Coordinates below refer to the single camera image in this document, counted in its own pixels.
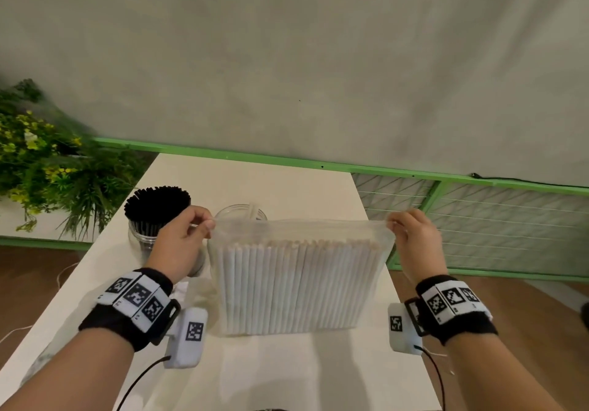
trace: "black wristband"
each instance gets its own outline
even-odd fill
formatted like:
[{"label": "black wristband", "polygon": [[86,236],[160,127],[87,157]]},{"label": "black wristband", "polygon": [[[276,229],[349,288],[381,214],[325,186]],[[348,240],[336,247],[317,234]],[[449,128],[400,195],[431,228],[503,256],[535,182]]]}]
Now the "black wristband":
[{"label": "black wristband", "polygon": [[[172,293],[174,287],[172,281],[170,281],[163,273],[160,273],[153,268],[139,268],[134,271],[156,281],[167,296]],[[164,309],[161,315],[164,317],[170,317],[172,309],[176,307],[178,310],[175,313],[180,311],[177,304],[178,303],[173,300],[166,308],[169,310]],[[170,324],[171,323],[166,320],[157,320],[153,323],[149,331],[144,333],[131,322],[130,318],[123,315],[112,306],[97,304],[90,311],[88,316],[84,318],[84,321],[79,325],[78,330],[81,331],[87,328],[106,328],[131,343],[134,351],[138,352],[141,349],[144,349],[150,342],[158,344]]]},{"label": "black wristband", "polygon": [[419,311],[419,324],[429,333],[431,336],[437,338],[443,346],[446,342],[459,333],[493,333],[498,335],[495,325],[491,322],[487,314],[483,311],[472,311],[465,314],[460,314],[449,320],[444,324],[439,324],[434,317],[432,311],[425,304],[421,298],[423,293],[427,292],[430,288],[436,284],[440,284],[445,281],[456,281],[449,275],[437,275],[432,276],[421,281],[415,288],[419,295],[416,305]]}]

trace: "green metal frame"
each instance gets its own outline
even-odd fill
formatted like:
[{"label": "green metal frame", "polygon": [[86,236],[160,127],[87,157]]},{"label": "green metal frame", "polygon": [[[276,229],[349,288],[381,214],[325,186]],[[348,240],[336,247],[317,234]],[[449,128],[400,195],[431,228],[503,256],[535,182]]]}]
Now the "green metal frame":
[{"label": "green metal frame", "polygon": [[[497,186],[510,189],[527,189],[529,191],[550,192],[564,195],[589,196],[589,188],[577,186],[553,186],[550,184],[536,184],[517,180],[502,179],[476,179],[465,175],[453,175],[439,172],[424,172],[420,170],[381,168],[378,166],[363,166],[346,163],[334,163],[331,161],[314,161],[307,159],[289,158],[283,156],[269,156],[256,153],[231,152],[226,150],[203,149],[199,147],[173,146],[167,144],[148,143],[114,138],[95,138],[97,142],[109,147],[126,147],[134,150],[148,152],[170,153],[185,156],[198,156],[204,158],[215,158],[232,161],[247,161],[251,163],[262,163],[279,166],[294,166],[298,168],[334,170],[337,172],[367,173],[372,175],[383,175],[402,178],[418,178],[422,180],[434,180],[426,198],[419,207],[423,212],[428,212],[432,205],[446,192],[452,183],[477,184],[480,186]],[[44,248],[65,248],[70,250],[87,250],[90,243],[47,241],[40,239],[7,238],[0,236],[0,245],[22,245],[38,246]],[[398,264],[395,251],[391,252],[387,260],[389,269],[401,269]],[[477,275],[477,276],[498,276],[507,278],[522,278],[536,280],[559,280],[589,282],[589,277],[576,277],[565,275],[553,275],[547,273],[515,273],[509,271],[492,271],[479,269],[454,268],[450,273]]]},{"label": "green metal frame", "polygon": [[5,246],[30,246],[33,248],[51,248],[53,250],[86,251],[91,246],[90,242],[72,242],[48,239],[29,239],[26,237],[0,236],[0,245]]}]

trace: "transparent plastic bag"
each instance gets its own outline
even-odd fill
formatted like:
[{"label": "transparent plastic bag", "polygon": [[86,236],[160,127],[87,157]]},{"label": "transparent plastic bag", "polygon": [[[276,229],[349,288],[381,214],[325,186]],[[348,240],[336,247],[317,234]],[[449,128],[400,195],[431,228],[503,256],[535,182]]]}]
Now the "transparent plastic bag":
[{"label": "transparent plastic bag", "polygon": [[355,327],[394,241],[385,222],[218,220],[209,253],[223,333]]}]

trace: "jar of black straws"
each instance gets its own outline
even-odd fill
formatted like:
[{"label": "jar of black straws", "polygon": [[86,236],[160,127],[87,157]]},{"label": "jar of black straws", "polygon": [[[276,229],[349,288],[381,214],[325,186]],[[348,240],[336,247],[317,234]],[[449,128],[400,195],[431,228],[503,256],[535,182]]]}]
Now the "jar of black straws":
[{"label": "jar of black straws", "polygon": [[[138,189],[125,204],[125,215],[129,219],[129,243],[136,256],[144,265],[149,259],[160,229],[190,206],[190,194],[178,187]],[[189,276],[200,275],[206,260],[201,248]]]}]

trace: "wire mesh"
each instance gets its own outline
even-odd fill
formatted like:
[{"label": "wire mesh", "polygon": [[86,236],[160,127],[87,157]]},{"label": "wire mesh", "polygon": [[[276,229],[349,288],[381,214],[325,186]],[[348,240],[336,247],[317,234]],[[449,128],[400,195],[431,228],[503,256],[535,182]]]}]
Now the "wire mesh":
[{"label": "wire mesh", "polygon": [[419,207],[433,185],[431,180],[353,173],[369,220],[384,220],[390,211]]},{"label": "wire mesh", "polygon": [[589,198],[453,184],[429,210],[448,266],[589,275]]}]

